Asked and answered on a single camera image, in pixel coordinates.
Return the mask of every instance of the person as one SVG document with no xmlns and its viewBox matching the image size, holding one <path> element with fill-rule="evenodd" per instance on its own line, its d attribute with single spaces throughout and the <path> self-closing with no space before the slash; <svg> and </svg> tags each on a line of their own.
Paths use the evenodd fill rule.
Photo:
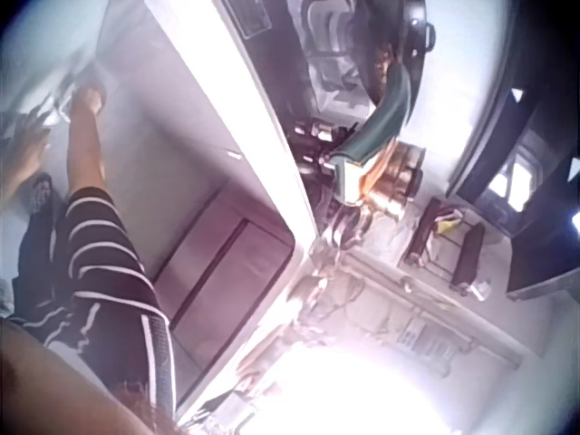
<svg viewBox="0 0 580 435">
<path fill-rule="evenodd" d="M 169 321 L 105 184 L 102 105 L 97 86 L 72 99 L 69 195 L 55 225 L 51 179 L 34 180 L 14 313 L 1 321 L 6 433 L 179 433 Z M 48 132 L 35 127 L 3 170 L 2 208 L 41 166 Z"/>
</svg>

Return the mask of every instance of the bright light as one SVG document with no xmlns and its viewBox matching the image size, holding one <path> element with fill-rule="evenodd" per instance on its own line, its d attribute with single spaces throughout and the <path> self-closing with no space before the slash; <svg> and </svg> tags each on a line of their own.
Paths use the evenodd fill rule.
<svg viewBox="0 0 580 435">
<path fill-rule="evenodd" d="M 235 151 L 228 151 L 227 155 L 229 157 L 231 157 L 232 159 L 236 159 L 236 160 L 242 160 L 242 155 L 239 152 L 235 152 Z"/>
<path fill-rule="evenodd" d="M 516 102 L 520 102 L 522 96 L 524 95 L 524 91 L 516 88 L 512 88 L 511 93 L 514 95 L 514 99 L 516 100 Z"/>
<path fill-rule="evenodd" d="M 522 211 L 531 192 L 532 174 L 519 163 L 514 164 L 511 178 L 511 191 L 507 203 L 515 211 Z"/>
<path fill-rule="evenodd" d="M 508 191 L 508 178 L 503 174 L 497 174 L 489 183 L 489 188 L 504 198 Z"/>
<path fill-rule="evenodd" d="M 275 378 L 282 393 L 258 404 L 242 435 L 450 434 L 399 374 L 345 350 L 295 348 Z"/>
<path fill-rule="evenodd" d="M 572 223 L 576 227 L 576 231 L 578 231 L 578 236 L 580 236 L 580 211 L 572 217 Z"/>
</svg>

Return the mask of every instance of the cabinet door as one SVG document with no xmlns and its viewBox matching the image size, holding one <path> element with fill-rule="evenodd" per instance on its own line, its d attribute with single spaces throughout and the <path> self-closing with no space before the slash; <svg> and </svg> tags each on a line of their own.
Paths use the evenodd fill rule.
<svg viewBox="0 0 580 435">
<path fill-rule="evenodd" d="M 169 319 L 241 220 L 232 207 L 213 201 L 185 236 L 155 282 L 159 304 Z"/>
<path fill-rule="evenodd" d="M 239 233 L 175 325 L 175 336 L 200 368 L 243 325 L 290 254 L 290 246 L 249 222 Z"/>
</svg>

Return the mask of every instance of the window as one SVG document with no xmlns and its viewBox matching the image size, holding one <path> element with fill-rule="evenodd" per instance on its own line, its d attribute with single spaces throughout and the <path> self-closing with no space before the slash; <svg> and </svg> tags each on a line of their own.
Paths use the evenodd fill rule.
<svg viewBox="0 0 580 435">
<path fill-rule="evenodd" d="M 524 209 L 537 184 L 533 165 L 521 154 L 509 159 L 491 180 L 488 189 L 495 192 L 517 212 Z"/>
</svg>

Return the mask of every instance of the wall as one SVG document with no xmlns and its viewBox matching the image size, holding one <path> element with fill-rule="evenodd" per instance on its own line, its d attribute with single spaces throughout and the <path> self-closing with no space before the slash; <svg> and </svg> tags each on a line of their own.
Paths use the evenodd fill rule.
<svg viewBox="0 0 580 435">
<path fill-rule="evenodd" d="M 506 43 L 505 0 L 429 0 L 435 47 L 401 139 L 427 149 L 418 200 L 442 195 L 495 85 Z"/>
<path fill-rule="evenodd" d="M 564 297 L 556 304 L 542 358 L 529 356 L 492 396 L 476 435 L 559 433 L 580 404 L 580 306 Z"/>
</svg>

